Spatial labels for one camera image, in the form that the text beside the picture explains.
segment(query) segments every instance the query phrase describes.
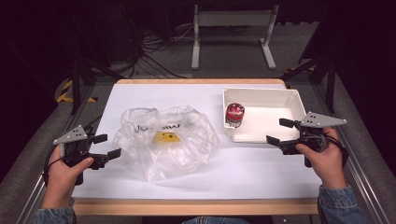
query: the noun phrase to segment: clear plastic bag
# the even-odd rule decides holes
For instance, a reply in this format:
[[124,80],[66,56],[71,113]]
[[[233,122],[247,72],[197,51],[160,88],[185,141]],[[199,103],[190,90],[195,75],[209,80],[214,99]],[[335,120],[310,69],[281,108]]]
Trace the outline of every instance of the clear plastic bag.
[[128,109],[113,141],[114,148],[122,149],[121,161],[147,181],[193,172],[207,164],[218,146],[207,117],[189,105]]

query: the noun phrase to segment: denim sleeve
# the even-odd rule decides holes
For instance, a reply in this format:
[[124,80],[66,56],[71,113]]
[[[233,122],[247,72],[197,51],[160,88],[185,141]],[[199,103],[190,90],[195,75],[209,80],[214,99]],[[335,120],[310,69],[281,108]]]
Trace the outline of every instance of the denim sleeve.
[[75,213],[73,210],[74,200],[71,200],[68,207],[55,209],[38,209],[35,212],[34,224],[70,224],[75,221]]
[[319,188],[318,210],[326,224],[365,224],[367,217],[358,206],[352,187],[344,189]]
[[182,224],[249,224],[238,217],[196,217]]

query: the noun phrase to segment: hand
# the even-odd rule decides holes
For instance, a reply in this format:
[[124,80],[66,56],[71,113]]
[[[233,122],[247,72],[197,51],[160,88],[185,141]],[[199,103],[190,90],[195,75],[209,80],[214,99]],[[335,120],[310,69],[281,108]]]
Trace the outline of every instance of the hand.
[[[327,127],[323,129],[327,135],[338,140],[335,129]],[[330,189],[341,189],[347,186],[344,177],[342,154],[335,144],[318,153],[304,144],[297,144],[296,149],[303,153],[312,163],[315,173],[322,180],[322,186]]]
[[[61,148],[57,146],[52,153],[50,162],[59,158],[61,158]],[[41,208],[68,207],[78,175],[90,167],[92,163],[93,158],[87,158],[73,167],[67,166],[62,160],[53,163],[49,168],[49,183]]]

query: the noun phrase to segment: white tray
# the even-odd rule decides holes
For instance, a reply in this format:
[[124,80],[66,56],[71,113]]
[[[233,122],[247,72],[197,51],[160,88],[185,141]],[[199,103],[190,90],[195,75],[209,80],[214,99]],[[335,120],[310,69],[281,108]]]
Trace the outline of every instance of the white tray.
[[[225,121],[227,106],[232,103],[245,108],[238,128]],[[297,90],[223,89],[224,128],[234,142],[266,143],[266,135],[281,141],[296,139],[299,132],[280,126],[279,119],[302,120],[304,117],[304,106]]]

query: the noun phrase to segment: yellow tape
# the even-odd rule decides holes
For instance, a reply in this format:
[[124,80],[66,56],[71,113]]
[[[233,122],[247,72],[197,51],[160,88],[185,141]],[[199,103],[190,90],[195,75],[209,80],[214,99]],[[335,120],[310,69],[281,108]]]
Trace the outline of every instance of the yellow tape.
[[[72,85],[73,85],[73,80],[71,80],[69,78],[69,80],[66,82],[66,84],[64,84],[64,88],[62,89],[61,94],[59,95],[58,99],[56,100],[58,103],[60,103],[60,102],[73,103],[73,98],[66,97],[66,94]],[[90,97],[90,99],[88,99],[88,102],[90,102],[90,103],[96,103],[97,101],[98,101],[97,97]]]
[[[314,71],[314,68],[315,68],[315,67],[310,67],[310,68],[304,70],[303,72],[313,72],[313,71]],[[286,69],[286,70],[284,71],[284,73],[288,73],[289,70],[290,70],[290,71],[293,71],[294,69],[295,69],[295,68],[288,68],[288,69]]]

